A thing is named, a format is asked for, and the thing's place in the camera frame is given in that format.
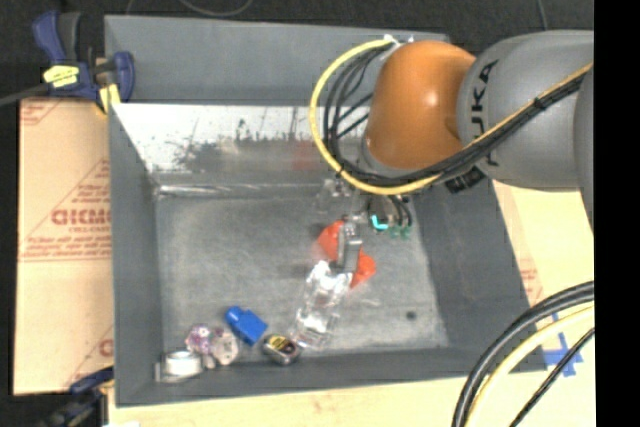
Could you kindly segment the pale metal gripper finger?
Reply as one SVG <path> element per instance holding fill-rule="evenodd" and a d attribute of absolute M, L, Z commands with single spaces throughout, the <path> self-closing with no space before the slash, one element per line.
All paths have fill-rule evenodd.
<path fill-rule="evenodd" d="M 343 223 L 338 232 L 337 269 L 354 272 L 357 268 L 362 238 L 355 223 Z"/>
<path fill-rule="evenodd" d="M 319 191 L 319 208 L 331 209 L 344 205 L 351 198 L 351 189 L 338 178 L 327 178 Z"/>

